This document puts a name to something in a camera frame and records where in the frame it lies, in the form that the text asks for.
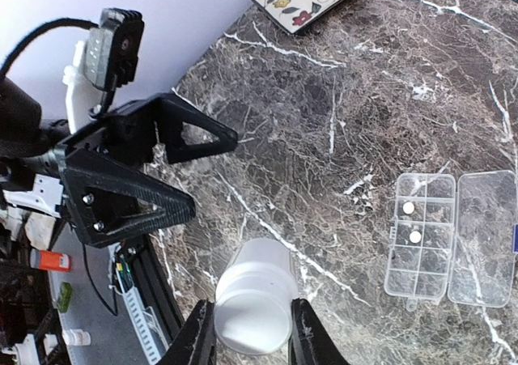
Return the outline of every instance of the white wall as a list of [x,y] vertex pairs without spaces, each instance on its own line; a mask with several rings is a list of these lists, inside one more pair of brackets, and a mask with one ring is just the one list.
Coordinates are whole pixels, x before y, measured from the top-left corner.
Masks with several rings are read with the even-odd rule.
[[[116,102],[167,91],[248,7],[249,0],[0,0],[0,61],[33,28],[59,17],[99,22],[104,7],[141,11],[146,29],[135,82]],[[65,115],[63,68],[87,31],[58,29],[16,61],[9,78],[38,100],[47,117]]]

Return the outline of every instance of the black cable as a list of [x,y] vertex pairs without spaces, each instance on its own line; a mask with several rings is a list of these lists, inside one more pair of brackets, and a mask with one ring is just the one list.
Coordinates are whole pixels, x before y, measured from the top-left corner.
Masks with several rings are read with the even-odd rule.
[[99,298],[99,301],[103,304],[103,306],[113,315],[118,316],[119,315],[119,308],[117,306],[117,298],[115,295],[115,290],[112,288],[112,295],[113,295],[113,308],[111,308],[106,300],[101,296],[99,293],[99,290],[97,290],[97,287],[91,278],[90,274],[90,268],[88,267],[88,258],[87,258],[87,246],[83,244],[83,263],[84,263],[84,269],[87,271],[88,280],[90,281],[91,287],[94,289],[94,292],[96,293],[97,297]]
[[28,35],[26,35],[9,53],[6,57],[6,60],[2,64],[2,68],[0,68],[0,81],[2,81],[6,76],[7,72],[15,62],[16,58],[27,48],[29,44],[31,44],[36,38],[43,35],[44,33],[56,29],[56,28],[81,28],[89,30],[90,28],[96,28],[97,24],[91,21],[86,21],[85,19],[55,19],[54,21],[50,21],[48,23],[44,23],[40,25],[38,28],[34,29]]

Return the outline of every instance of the triangular black bracket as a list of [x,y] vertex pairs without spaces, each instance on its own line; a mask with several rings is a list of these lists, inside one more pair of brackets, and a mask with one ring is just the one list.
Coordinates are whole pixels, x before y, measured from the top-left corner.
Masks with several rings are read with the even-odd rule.
[[[101,248],[187,223],[196,215],[187,193],[98,152],[75,150],[63,165],[66,208],[85,244]],[[143,213],[137,200],[155,205],[155,210]]]
[[[156,123],[159,140],[165,144],[170,164],[221,155],[237,148],[238,137],[235,130],[203,114],[177,94],[159,94],[157,100],[159,102],[156,105]],[[181,137],[184,123],[204,129],[217,140],[187,145]]]

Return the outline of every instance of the black 3d-printed bracket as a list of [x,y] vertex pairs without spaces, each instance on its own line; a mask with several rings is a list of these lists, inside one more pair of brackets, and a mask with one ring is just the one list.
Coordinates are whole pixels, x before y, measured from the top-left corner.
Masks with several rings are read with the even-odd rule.
[[[202,128],[216,140],[188,145],[181,136],[184,124]],[[101,248],[194,218],[192,197],[138,170],[152,161],[157,130],[169,163],[237,146],[234,130],[175,94],[127,104],[59,142],[53,156],[70,221],[83,243]],[[139,203],[150,209],[142,212]]]

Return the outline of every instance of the wire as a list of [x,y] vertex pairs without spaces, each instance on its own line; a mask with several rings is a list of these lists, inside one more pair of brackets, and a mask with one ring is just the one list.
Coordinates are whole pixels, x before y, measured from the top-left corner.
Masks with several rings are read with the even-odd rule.
[[103,304],[103,306],[112,314],[113,316],[119,315],[119,308],[117,306],[117,297],[115,294],[115,291],[112,289],[112,295],[113,295],[113,308],[111,308],[106,300],[101,296],[99,293],[99,290],[96,287],[96,284],[94,283],[93,279],[91,278],[90,274],[90,268],[88,267],[88,257],[87,257],[87,246],[83,244],[83,263],[84,263],[84,269],[87,271],[88,280],[90,281],[91,287],[93,288],[94,292],[97,295],[97,298],[99,298],[99,301]]
[[55,19],[54,21],[50,21],[48,23],[44,23],[40,25],[38,28],[34,29],[28,35],[26,35],[9,53],[6,57],[6,60],[2,64],[2,68],[0,68],[0,81],[2,81],[6,76],[7,72],[18,58],[18,56],[27,48],[29,44],[31,44],[35,39],[44,33],[51,31],[56,28],[81,28],[85,30],[89,30],[90,28],[96,28],[97,24],[91,21],[86,21],[85,19]]
[[117,289],[117,286],[115,284],[108,284],[108,289],[115,291],[115,293],[119,296],[124,296],[124,294]]
[[113,269],[116,272],[116,280],[123,293],[128,292],[134,287],[134,281],[131,277],[131,270],[125,261],[124,254],[116,253],[113,259]]

